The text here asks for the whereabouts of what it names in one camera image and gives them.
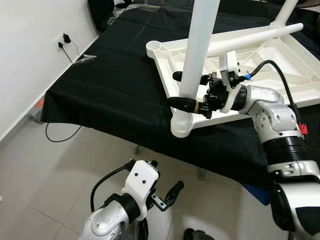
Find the white plastic bracket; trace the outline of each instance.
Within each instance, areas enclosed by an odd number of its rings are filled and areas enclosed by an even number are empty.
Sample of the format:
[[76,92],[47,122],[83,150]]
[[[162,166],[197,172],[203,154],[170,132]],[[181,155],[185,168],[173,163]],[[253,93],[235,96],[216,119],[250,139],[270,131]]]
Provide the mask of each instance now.
[[239,76],[239,66],[237,61],[236,51],[229,51],[226,53],[226,62],[227,62],[227,69],[228,72],[234,72],[236,76]]
[[121,193],[129,194],[138,204],[140,209],[140,216],[137,218],[138,221],[142,221],[147,216],[146,200],[158,178],[159,174],[152,165],[143,160],[139,160],[134,164],[125,181]]

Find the black cloth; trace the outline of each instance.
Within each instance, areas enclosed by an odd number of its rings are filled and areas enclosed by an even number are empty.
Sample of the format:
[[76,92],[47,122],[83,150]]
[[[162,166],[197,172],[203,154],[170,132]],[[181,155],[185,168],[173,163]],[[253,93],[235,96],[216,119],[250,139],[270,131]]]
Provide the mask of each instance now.
[[114,6],[114,0],[88,0],[91,18],[98,31],[109,27],[108,20],[113,16]]
[[[42,120],[94,128],[241,183],[265,188],[267,161],[251,119],[192,130],[186,138],[170,131],[172,112],[146,43],[185,39],[192,0],[149,0],[156,11],[125,11],[85,52],[91,63],[71,66],[46,92]],[[222,0],[214,33],[268,25],[279,5]],[[296,9],[290,23],[304,23],[294,37],[320,58],[315,33],[318,14]],[[310,154],[319,159],[319,105],[301,109],[311,131]]]

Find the tiled floor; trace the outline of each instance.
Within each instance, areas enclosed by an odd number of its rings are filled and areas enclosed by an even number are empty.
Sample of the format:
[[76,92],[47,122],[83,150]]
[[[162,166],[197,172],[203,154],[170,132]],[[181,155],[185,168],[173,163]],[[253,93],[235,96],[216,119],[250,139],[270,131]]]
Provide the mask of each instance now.
[[[70,136],[77,126],[50,124],[54,140]],[[182,240],[184,229],[207,231],[216,240],[285,240],[270,207],[260,204],[240,184],[212,172],[204,181],[198,168],[89,128],[72,139],[53,143],[45,125],[29,122],[0,152],[0,240],[76,240],[90,214],[94,184],[129,158],[157,160],[164,197],[178,181],[185,188],[166,212],[153,208],[147,219],[150,240]],[[96,192],[99,206],[124,185],[122,172]]]

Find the wall socket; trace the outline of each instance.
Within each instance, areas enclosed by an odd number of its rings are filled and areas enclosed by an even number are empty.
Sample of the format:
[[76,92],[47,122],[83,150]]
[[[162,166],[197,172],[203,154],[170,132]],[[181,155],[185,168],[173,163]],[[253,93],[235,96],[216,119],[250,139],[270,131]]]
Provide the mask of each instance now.
[[52,40],[52,43],[53,45],[56,47],[57,50],[59,50],[59,46],[58,46],[58,43],[62,43],[63,45],[65,44],[65,41],[64,41],[64,33],[65,31],[63,31],[62,33],[60,33],[58,36],[56,36],[53,40]]

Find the robotic arm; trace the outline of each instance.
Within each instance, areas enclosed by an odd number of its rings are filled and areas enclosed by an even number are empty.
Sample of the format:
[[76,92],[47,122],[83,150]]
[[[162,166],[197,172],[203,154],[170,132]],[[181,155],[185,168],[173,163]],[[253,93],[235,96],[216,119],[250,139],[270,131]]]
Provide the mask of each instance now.
[[[264,64],[276,68],[290,100],[290,107],[271,88],[241,85],[254,76]],[[171,107],[207,119],[212,111],[227,113],[236,110],[249,115],[266,153],[270,175],[270,204],[275,223],[290,231],[298,240],[320,239],[320,171],[311,160],[304,145],[306,126],[294,104],[288,84],[279,67],[271,60],[260,64],[255,71],[239,76],[235,51],[220,58],[221,77],[204,75],[200,84],[209,86],[203,102],[184,97],[170,97]],[[181,80],[181,72],[173,78]]]
[[157,162],[131,160],[125,166],[130,170],[130,174],[121,190],[122,195],[114,193],[100,209],[91,214],[85,222],[79,240],[115,239],[134,220],[144,220],[153,205],[161,211],[167,210],[175,203],[180,190],[184,187],[184,183],[178,181],[162,201],[155,194],[155,185],[160,176],[155,168]]

